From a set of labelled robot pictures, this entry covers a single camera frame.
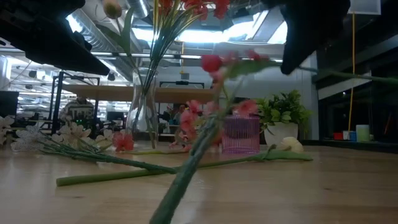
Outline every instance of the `wooden shelf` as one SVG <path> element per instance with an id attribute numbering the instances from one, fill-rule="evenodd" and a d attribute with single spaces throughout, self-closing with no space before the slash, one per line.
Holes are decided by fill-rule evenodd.
<path id="1" fill-rule="evenodd" d="M 87 98 L 106 101 L 132 101 L 134 88 L 131 86 L 89 86 L 63 85 L 63 89 Z M 213 100 L 213 90 L 189 88 L 157 88 L 156 103 L 186 103 L 197 100 L 207 103 Z"/>

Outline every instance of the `wooden table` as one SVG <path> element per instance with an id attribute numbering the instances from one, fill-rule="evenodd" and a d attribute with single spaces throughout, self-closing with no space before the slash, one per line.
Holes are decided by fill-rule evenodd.
<path id="1" fill-rule="evenodd" d="M 313 162 L 199 170 L 173 223 L 397 223 L 398 155 L 306 146 Z M 167 166 L 187 155 L 123 155 Z M 232 156 L 207 154 L 206 161 Z M 57 177 L 132 167 L 0 150 L 0 223 L 148 223 L 173 175 L 55 186 Z"/>

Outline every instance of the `pink glass container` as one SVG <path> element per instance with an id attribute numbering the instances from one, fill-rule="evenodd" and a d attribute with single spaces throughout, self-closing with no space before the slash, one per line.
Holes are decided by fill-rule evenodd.
<path id="1" fill-rule="evenodd" d="M 256 154 L 260 151 L 258 116 L 228 116 L 224 122 L 223 153 Z"/>

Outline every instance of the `white pot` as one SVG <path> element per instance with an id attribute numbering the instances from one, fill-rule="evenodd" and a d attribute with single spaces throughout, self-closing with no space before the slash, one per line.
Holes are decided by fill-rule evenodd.
<path id="1" fill-rule="evenodd" d="M 274 134 L 272 135 L 268 130 L 264 130 L 264 137 L 268 146 L 280 144 L 283 138 L 295 137 L 299 132 L 299 126 L 295 123 L 285 124 L 282 122 L 275 122 L 275 126 L 268 126 L 268 129 Z"/>

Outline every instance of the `flower stem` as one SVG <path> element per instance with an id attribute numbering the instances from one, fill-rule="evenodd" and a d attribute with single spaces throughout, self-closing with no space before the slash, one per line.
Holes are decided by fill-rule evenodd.
<path id="1" fill-rule="evenodd" d="M 200 164 L 198 169 L 206 169 L 217 166 L 224 166 L 228 164 L 235 164 L 240 162 L 249 162 L 249 161 L 273 161 L 278 159 L 287 159 L 287 160 L 301 160 L 301 161 L 311 161 L 312 158 L 306 154 L 298 154 L 295 152 L 289 151 L 280 151 L 273 150 L 265 155 L 265 158 L 259 159 L 260 156 L 263 156 L 266 152 L 256 154 L 253 156 L 248 156 L 239 159 L 230 159 L 227 161 L 219 161 L 219 162 L 210 162 L 205 164 Z M 181 167 L 173 167 L 176 171 L 179 171 Z M 149 175 L 160 175 L 166 174 L 166 172 L 161 170 L 134 170 L 127 172 L 116 172 L 112 174 L 96 174 L 96 175 L 78 175 L 73 177 L 61 177 L 57 179 L 57 186 L 67 186 L 67 185 L 75 185 L 75 184 L 84 184 L 84 183 L 93 183 L 93 182 L 102 182 L 108 180 L 119 180 L 126 178 L 134 178 L 134 177 L 143 177 Z"/>

